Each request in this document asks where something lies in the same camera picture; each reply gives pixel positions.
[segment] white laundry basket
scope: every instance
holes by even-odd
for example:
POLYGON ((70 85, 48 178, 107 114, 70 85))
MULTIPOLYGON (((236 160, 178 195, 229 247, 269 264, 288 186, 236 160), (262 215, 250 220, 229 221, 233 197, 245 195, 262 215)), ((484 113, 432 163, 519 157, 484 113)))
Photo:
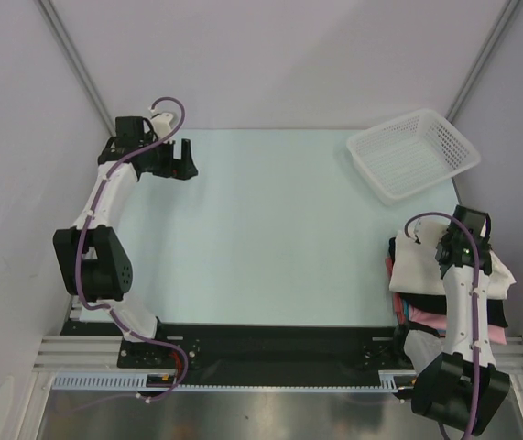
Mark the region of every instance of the white laundry basket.
POLYGON ((410 197, 481 161, 471 142, 429 109, 358 133, 346 147, 384 204, 410 197))

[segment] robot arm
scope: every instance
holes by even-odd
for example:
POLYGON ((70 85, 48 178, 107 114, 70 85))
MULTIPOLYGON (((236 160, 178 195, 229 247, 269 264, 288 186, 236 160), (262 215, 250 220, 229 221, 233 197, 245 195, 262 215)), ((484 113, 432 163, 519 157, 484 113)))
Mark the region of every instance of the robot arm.
POLYGON ((491 254, 488 233, 481 235, 487 217, 485 213, 462 206, 457 206, 453 215, 471 233, 478 250, 475 294, 472 291, 474 257, 471 244, 460 227, 452 221, 437 246, 436 259, 447 302, 443 346, 440 339, 422 331, 409 331, 404 345, 419 373, 412 411, 462 431, 466 431, 474 420, 472 435, 484 431, 507 396, 510 385, 509 376, 496 370, 489 345, 486 292, 492 270, 491 254), (478 323, 478 335, 474 334, 474 321, 478 323), (474 358, 476 349, 479 350, 478 365, 474 358), (476 378, 478 395, 474 389, 475 372, 479 375, 476 378))
MULTIPOLYGON (((71 295, 76 295, 76 248, 82 226, 88 214, 92 216, 82 254, 84 296, 89 302, 108 304, 130 328, 149 339, 155 336, 158 319, 131 292, 133 266, 115 230, 126 200, 142 173, 179 180, 188 180, 198 175, 191 157, 190 141, 183 139, 181 159, 173 158, 175 143, 170 141, 135 156, 107 177, 107 172, 119 159, 171 132, 169 123, 173 115, 155 114, 155 111, 152 113, 154 115, 150 120, 140 116, 116 118, 116 136, 109 139, 98 158, 98 177, 84 210, 70 229, 60 229, 53 236, 53 245, 66 290, 71 295), (144 129, 146 122, 149 126, 148 132, 144 129), (99 203, 91 212, 95 195, 104 180, 108 180, 108 185, 104 187, 99 203)), ((130 335, 125 335, 125 339, 136 342, 130 335)))

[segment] white table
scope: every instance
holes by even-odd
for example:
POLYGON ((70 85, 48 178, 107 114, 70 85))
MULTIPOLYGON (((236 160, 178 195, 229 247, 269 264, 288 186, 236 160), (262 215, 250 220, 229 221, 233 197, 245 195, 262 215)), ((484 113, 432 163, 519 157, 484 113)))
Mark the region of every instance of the white table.
POLYGON ((384 206, 346 150, 354 132, 182 131, 200 175, 142 176, 117 230, 133 289, 169 323, 394 325, 387 241, 456 194, 446 181, 384 206))

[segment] black cloth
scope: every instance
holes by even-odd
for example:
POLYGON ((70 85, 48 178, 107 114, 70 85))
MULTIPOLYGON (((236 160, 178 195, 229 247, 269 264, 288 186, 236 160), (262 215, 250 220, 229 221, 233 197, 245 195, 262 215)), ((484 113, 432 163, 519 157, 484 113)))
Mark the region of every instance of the black cloth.
MULTIPOLYGON (((396 262, 396 239, 389 240, 389 256, 396 262)), ((429 314, 446 315, 446 297, 440 295, 420 295, 417 293, 398 292, 399 298, 406 303, 429 314)), ((508 323, 503 310, 503 300, 487 300, 487 322, 491 325, 507 328, 508 323)))

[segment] stack of clothes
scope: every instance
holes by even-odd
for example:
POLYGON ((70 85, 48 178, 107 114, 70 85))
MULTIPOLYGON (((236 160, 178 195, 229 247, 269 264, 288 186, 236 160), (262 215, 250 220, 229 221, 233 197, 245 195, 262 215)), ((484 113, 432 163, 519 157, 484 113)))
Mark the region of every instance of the stack of clothes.
MULTIPOLYGON (((389 240, 386 260, 390 277, 389 289, 398 321, 426 325, 441 335, 446 331, 446 294, 434 243, 440 241, 446 225, 422 220, 412 229, 408 238, 403 231, 389 240)), ((507 289, 516 282, 509 269, 491 251, 492 273, 487 293, 487 322, 489 338, 496 344, 506 343, 507 320, 503 303, 507 289)))

